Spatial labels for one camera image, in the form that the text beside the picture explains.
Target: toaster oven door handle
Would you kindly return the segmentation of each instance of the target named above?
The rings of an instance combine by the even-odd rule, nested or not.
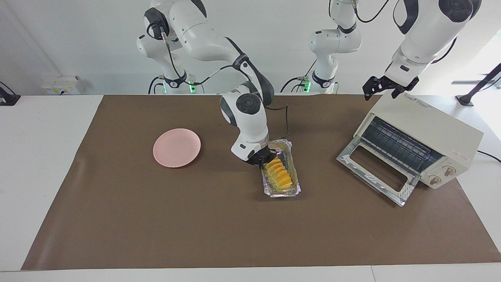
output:
[[[351,159],[351,154],[356,150],[358,146],[365,148],[370,151],[372,154],[383,160],[387,163],[385,159],[383,159],[377,152],[372,150],[370,147],[363,145],[360,142],[360,137],[356,136],[350,144],[341,152],[341,154],[337,157],[337,160],[348,167],[352,172],[354,172],[360,179],[369,184],[376,191],[379,191],[390,198],[392,201],[397,203],[399,206],[403,207],[407,202],[410,194],[416,187],[416,185],[421,180],[420,175],[410,175],[401,169],[397,169],[400,173],[407,177],[407,181],[403,185],[400,191],[396,191],[391,186],[386,184],[384,181],[380,180],[372,173],[370,173],[363,166],[358,164],[356,161]]]

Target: white wall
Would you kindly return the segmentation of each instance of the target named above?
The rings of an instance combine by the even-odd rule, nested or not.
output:
[[[41,76],[60,71],[80,76],[87,94],[145,93],[159,67],[140,56],[136,38],[144,34],[143,14],[149,0],[0,0],[7,4],[39,46],[30,52],[15,29],[2,17],[0,79],[21,94],[41,94]],[[279,90],[289,78],[304,74],[315,56],[308,48],[313,31],[335,28],[327,14],[327,0],[204,0],[208,19],[222,35],[231,37]],[[364,1],[361,17],[372,17],[381,1]],[[359,24],[362,48],[339,55],[340,92],[360,93],[372,75],[381,76],[403,40],[392,19],[392,0],[370,24]],[[466,66],[501,28],[501,3],[484,0],[478,15],[460,34],[453,52],[430,67],[414,90],[430,94],[450,84],[454,72]],[[45,53],[47,60],[40,54]],[[185,68],[203,79],[223,62],[198,62],[176,51]],[[224,70],[206,84],[207,92],[226,92],[243,81]]]

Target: green indicator light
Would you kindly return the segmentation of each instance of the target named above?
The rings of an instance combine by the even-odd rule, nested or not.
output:
[[[310,88],[312,87],[312,83],[310,81],[307,81],[306,82],[306,87],[304,89],[304,92],[305,93],[309,93],[310,92]]]
[[[196,92],[196,88],[195,88],[195,86],[190,85],[189,89],[190,89],[190,91],[191,91],[191,94],[193,94],[193,93],[195,93],[195,92]]]

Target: sticker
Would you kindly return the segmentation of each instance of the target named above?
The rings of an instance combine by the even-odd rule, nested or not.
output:
[[[372,174],[370,174],[370,173],[366,173],[364,176],[365,176],[365,178],[366,178],[368,181],[370,181],[370,182],[372,182],[372,183],[374,183],[374,184],[377,184],[377,182],[379,181],[379,179],[378,179],[377,177],[375,177],[374,175],[372,175]]]
[[[343,160],[345,161],[345,163],[347,165],[349,165],[351,163],[351,161],[350,161],[350,155],[344,155],[343,156]]]
[[[461,160],[465,161],[465,162],[468,162],[469,161],[469,158],[463,154],[461,154],[460,152],[458,151],[452,151],[452,154],[458,158],[460,158]]]
[[[402,194],[402,198],[408,199],[410,196],[410,193],[412,193],[413,190],[414,190],[414,186],[412,186],[408,183],[405,183],[404,187],[400,191],[400,193]]]

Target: pink plate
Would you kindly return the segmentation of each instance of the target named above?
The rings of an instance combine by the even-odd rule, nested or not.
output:
[[[195,160],[200,153],[200,138],[185,128],[176,128],[162,134],[153,146],[155,160],[168,168],[180,168]]]

